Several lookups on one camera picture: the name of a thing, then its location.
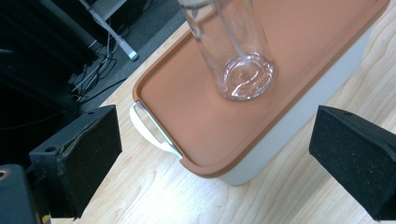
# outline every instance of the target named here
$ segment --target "glass bottom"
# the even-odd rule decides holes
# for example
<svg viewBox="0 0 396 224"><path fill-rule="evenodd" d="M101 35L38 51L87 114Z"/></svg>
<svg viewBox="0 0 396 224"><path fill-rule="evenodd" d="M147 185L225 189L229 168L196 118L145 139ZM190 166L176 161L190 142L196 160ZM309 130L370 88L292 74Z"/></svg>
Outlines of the glass bottom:
<svg viewBox="0 0 396 224"><path fill-rule="evenodd" d="M219 91L231 100L250 100L270 87L274 74L275 68L260 53L247 53L225 65Z"/></svg>

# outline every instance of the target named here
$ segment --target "brown lid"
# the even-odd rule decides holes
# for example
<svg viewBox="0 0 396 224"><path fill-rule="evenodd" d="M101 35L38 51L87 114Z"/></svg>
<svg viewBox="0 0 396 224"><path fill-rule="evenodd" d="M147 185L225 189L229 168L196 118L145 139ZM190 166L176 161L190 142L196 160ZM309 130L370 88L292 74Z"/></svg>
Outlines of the brown lid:
<svg viewBox="0 0 396 224"><path fill-rule="evenodd" d="M222 175L240 162L289 108L380 15L389 0L255 2L276 61L276 79L247 102L224 99L190 32L134 86L140 101L193 173Z"/></svg>

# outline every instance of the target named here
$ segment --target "glass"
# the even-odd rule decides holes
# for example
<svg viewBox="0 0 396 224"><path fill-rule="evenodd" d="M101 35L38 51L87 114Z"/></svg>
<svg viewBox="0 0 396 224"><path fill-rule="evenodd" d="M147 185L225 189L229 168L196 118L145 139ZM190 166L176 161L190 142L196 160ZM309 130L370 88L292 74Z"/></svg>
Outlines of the glass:
<svg viewBox="0 0 396 224"><path fill-rule="evenodd" d="M251 0L178 0L221 95L249 100L264 93L275 63Z"/></svg>

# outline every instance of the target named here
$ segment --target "plastic container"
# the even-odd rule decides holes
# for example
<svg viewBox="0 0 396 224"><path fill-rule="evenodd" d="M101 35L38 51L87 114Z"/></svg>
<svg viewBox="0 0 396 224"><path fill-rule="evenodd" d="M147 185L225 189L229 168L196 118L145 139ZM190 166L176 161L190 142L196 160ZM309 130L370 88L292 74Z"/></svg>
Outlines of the plastic container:
<svg viewBox="0 0 396 224"><path fill-rule="evenodd" d="M134 126L152 144L179 156L194 174L246 183L353 74L368 28L388 3L257 2L277 74L265 94L246 102L218 94L189 31L136 82L130 110ZM139 110L156 123L163 142Z"/></svg>

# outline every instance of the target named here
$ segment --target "wooden table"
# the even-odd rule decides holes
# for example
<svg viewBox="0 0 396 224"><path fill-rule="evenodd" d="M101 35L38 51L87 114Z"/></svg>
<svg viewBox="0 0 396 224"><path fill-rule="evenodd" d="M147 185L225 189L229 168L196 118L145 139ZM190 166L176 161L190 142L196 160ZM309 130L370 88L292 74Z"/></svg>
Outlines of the wooden table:
<svg viewBox="0 0 396 224"><path fill-rule="evenodd" d="M137 79L186 31L183 24L105 102L116 105L123 152L76 223L375 223L308 153L314 119L247 184L186 170L129 119ZM356 73L326 105L396 133L396 0L376 22ZM53 219L71 223L72 219Z"/></svg>

